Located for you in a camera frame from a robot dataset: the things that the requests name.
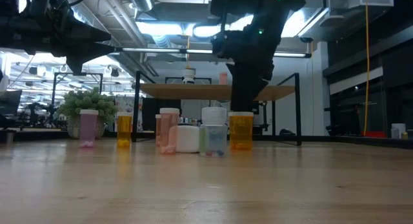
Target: fluorescent light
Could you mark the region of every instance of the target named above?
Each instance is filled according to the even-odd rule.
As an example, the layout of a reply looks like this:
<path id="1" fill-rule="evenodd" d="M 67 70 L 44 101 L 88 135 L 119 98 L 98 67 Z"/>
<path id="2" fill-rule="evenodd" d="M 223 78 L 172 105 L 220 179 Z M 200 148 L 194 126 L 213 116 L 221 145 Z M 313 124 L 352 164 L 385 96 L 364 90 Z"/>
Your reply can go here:
<path id="1" fill-rule="evenodd" d="M 26 0 L 19 0 L 19 14 L 26 8 Z"/>
<path id="2" fill-rule="evenodd" d="M 186 50 L 188 54 L 212 54 L 212 50 Z"/>
<path id="3" fill-rule="evenodd" d="M 307 31 L 309 31 L 324 15 L 326 15 L 330 11 L 329 8 L 325 8 L 317 17 L 315 17 L 300 33 L 298 33 L 298 36 L 301 37 L 303 34 L 305 34 Z"/>
<path id="4" fill-rule="evenodd" d="M 78 13 L 78 12 L 73 12 L 73 16 L 78 20 L 81 21 L 83 23 L 86 23 L 86 19 L 83 17 L 82 14 Z"/>
<path id="5" fill-rule="evenodd" d="M 63 79 L 64 81 L 72 81 L 71 79 L 69 79 L 69 78 L 67 78 L 67 77 L 63 77 L 62 75 L 58 75 L 56 78 L 58 78 L 58 79 Z"/>
<path id="6" fill-rule="evenodd" d="M 220 26 L 198 26 L 194 28 L 193 35 L 195 37 L 210 37 L 212 35 L 218 34 L 220 31 Z"/>
<path id="7" fill-rule="evenodd" d="M 304 13 L 301 10 L 294 12 L 284 25 L 281 37 L 295 37 L 305 25 Z"/>
<path id="8" fill-rule="evenodd" d="M 275 57 L 305 57 L 306 54 L 302 53 L 275 53 Z"/>
<path id="9" fill-rule="evenodd" d="M 111 96 L 111 95 L 120 95 L 120 96 L 134 96 L 135 92 L 102 92 L 102 95 L 107 95 L 107 96 Z M 139 93 L 140 96 L 146 97 L 146 94 L 140 92 Z"/>
<path id="10" fill-rule="evenodd" d="M 159 36 L 183 34 L 183 30 L 179 24 L 137 22 L 136 25 L 142 34 Z"/>
<path id="11" fill-rule="evenodd" d="M 119 67 L 119 63 L 117 61 L 114 61 L 108 56 L 97 57 L 95 59 L 87 61 L 85 64 L 86 65 L 102 65 L 102 66 L 113 65 L 113 66 Z"/>
<path id="12" fill-rule="evenodd" d="M 123 48 L 124 52 L 147 52 L 147 53 L 180 53 L 179 49 L 168 48 Z"/>
<path id="13" fill-rule="evenodd" d="M 83 82 L 83 83 L 97 83 L 96 81 L 85 81 L 85 82 Z M 120 82 L 115 82 L 115 81 L 113 81 L 113 82 L 102 82 L 102 84 L 104 84 L 104 85 L 120 85 Z"/>
<path id="14" fill-rule="evenodd" d="M 36 89 L 8 89 L 8 91 L 22 90 L 23 92 L 38 93 L 38 94 L 52 94 L 51 90 L 36 90 Z M 66 94 L 72 90 L 56 90 L 56 94 Z"/>
<path id="15" fill-rule="evenodd" d="M 247 25 L 251 24 L 254 16 L 253 15 L 247 15 L 245 17 L 242 17 L 241 19 L 238 19 L 237 21 L 234 21 L 230 25 L 227 25 L 225 29 L 229 30 L 243 30 L 244 27 Z M 294 37 L 297 35 L 297 33 L 303 29 L 305 25 L 305 16 L 303 11 L 299 10 L 297 12 L 294 12 L 290 18 L 288 18 L 287 22 L 285 23 L 283 33 L 281 34 L 281 37 Z M 199 26 L 194 29 L 194 36 L 196 37 L 210 37 L 218 32 L 221 31 L 221 26 Z"/>
<path id="16" fill-rule="evenodd" d="M 76 88 L 81 88 L 82 87 L 82 85 L 80 83 L 76 83 L 76 82 L 71 82 L 71 83 L 69 83 L 69 85 L 72 85 L 73 87 L 76 87 Z"/>
<path id="17" fill-rule="evenodd" d="M 194 35 L 194 27 L 195 27 L 195 24 L 194 24 L 194 23 L 189 24 L 189 25 L 186 27 L 184 34 L 187 35 L 187 36 L 192 36 L 192 35 Z"/>
<path id="18" fill-rule="evenodd" d="M 241 19 L 238 19 L 237 21 L 234 21 L 230 25 L 229 29 L 230 30 L 243 30 L 244 27 L 251 24 L 253 18 L 254 18 L 254 15 L 248 15 Z"/>

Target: potted plant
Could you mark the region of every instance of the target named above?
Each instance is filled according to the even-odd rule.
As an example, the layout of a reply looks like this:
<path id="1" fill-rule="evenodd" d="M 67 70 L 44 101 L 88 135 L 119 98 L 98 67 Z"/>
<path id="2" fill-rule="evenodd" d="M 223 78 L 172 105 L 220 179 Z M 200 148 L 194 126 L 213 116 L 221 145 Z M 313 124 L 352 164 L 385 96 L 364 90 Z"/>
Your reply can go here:
<path id="1" fill-rule="evenodd" d="M 113 123 L 117 108 L 112 97 L 101 95 L 98 88 L 93 91 L 70 91 L 65 95 L 65 103 L 57 110 L 58 114 L 67 117 L 67 131 L 70 137 L 79 138 L 80 110 L 94 109 L 99 111 L 96 125 L 96 137 L 102 137 L 105 123 Z"/>

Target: red object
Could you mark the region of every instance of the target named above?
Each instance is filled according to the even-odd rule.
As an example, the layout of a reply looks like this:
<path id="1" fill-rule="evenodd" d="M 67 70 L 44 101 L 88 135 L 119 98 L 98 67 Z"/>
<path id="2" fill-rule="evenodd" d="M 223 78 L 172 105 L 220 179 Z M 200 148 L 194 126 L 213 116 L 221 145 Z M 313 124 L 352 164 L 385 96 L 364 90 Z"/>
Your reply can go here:
<path id="1" fill-rule="evenodd" d="M 228 84 L 228 74 L 226 72 L 219 73 L 219 84 L 220 85 Z"/>
<path id="2" fill-rule="evenodd" d="M 366 137 L 378 137 L 378 138 L 387 138 L 386 133 L 383 131 L 366 131 Z"/>

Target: green plant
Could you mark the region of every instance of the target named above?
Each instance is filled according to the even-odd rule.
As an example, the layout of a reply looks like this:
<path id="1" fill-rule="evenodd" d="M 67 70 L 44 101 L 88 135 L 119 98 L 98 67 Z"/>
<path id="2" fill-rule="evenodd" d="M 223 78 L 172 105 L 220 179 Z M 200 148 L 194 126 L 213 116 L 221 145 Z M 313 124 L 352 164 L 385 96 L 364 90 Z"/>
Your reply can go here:
<path id="1" fill-rule="evenodd" d="M 99 118 L 106 123 L 115 121 L 117 108 L 112 97 L 99 94 L 99 89 L 93 91 L 70 91 L 65 95 L 65 103 L 57 110 L 58 114 L 67 117 L 80 116 L 80 110 L 94 109 L 99 111 Z"/>

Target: white container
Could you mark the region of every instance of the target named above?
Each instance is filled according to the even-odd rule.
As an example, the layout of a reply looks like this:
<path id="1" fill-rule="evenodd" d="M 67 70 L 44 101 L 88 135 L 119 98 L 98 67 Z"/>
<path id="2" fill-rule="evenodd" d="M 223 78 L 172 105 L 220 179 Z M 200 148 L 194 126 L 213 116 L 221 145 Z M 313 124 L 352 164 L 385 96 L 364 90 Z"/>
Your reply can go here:
<path id="1" fill-rule="evenodd" d="M 391 134 L 392 134 L 392 139 L 399 139 L 400 135 L 399 135 L 399 129 L 398 128 L 392 128 L 390 130 Z"/>
<path id="2" fill-rule="evenodd" d="M 402 133 L 406 132 L 406 124 L 403 123 L 393 123 L 392 128 L 396 128 L 399 130 L 399 138 L 401 139 Z"/>
<path id="3" fill-rule="evenodd" d="M 227 156 L 227 134 L 226 125 L 202 125 L 199 129 L 199 154 L 212 158 Z"/>
<path id="4" fill-rule="evenodd" d="M 199 128 L 178 126 L 176 152 L 195 153 L 199 150 Z"/>
<path id="5" fill-rule="evenodd" d="M 203 125 L 225 125 L 227 109 L 222 107 L 205 107 L 202 109 Z"/>

